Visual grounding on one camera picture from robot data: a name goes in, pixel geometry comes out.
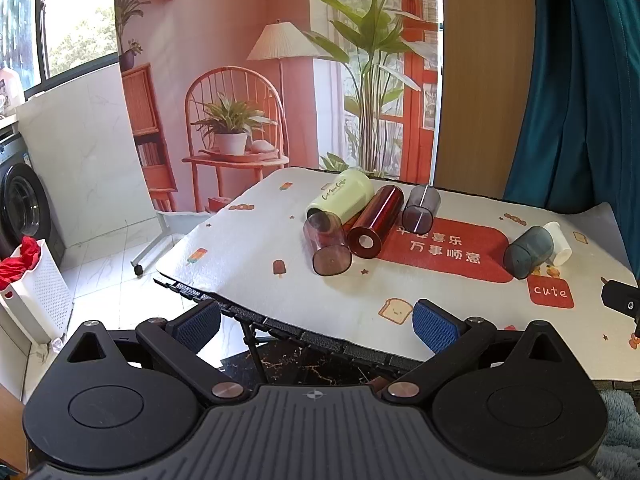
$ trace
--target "lampshade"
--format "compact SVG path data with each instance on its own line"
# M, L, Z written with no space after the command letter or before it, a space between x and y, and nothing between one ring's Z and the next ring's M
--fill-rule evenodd
M318 57L323 54L291 22L272 23L264 27L248 61L284 57Z

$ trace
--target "laundry basket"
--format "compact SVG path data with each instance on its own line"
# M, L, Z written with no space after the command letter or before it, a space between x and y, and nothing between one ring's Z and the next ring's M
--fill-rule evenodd
M0 292L10 314L38 344L62 337L71 316L73 298L44 240L38 240L40 260L20 280ZM18 247L12 256L20 256Z

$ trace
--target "teal curtain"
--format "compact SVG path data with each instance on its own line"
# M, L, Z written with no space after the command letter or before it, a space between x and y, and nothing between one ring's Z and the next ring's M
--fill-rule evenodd
M640 0L536 0L529 99L505 200L609 202L640 278Z

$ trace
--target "chair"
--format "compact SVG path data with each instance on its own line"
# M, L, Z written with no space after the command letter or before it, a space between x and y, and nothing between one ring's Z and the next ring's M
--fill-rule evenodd
M248 101L264 112L265 117L274 124L263 124L260 130L254 130L253 139L263 139L276 147L279 158L257 162L226 162L212 160L208 155L198 155L198 150L204 148L204 143L196 126L192 123L206 117L204 104L216 102L218 93L227 98L238 101ZM289 137L287 136L287 121L284 116L282 101L271 82L263 75L240 66L224 66L201 75L193 82L184 100L184 115L187 126L187 141L189 156L183 162L191 164L193 178L193 196L196 211L203 211L200 191L198 188L198 166L213 166L218 178L218 203L228 202L223 194L223 176L220 168L236 168L253 170L256 182L263 178L264 168L284 168L289 163Z

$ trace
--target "red cloth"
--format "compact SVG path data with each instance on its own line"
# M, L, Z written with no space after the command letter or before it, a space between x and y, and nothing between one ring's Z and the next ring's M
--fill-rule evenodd
M40 250L35 238L23 237L20 256L5 258L0 264L0 290L5 290L9 283L17 282L25 270L34 269L40 260Z

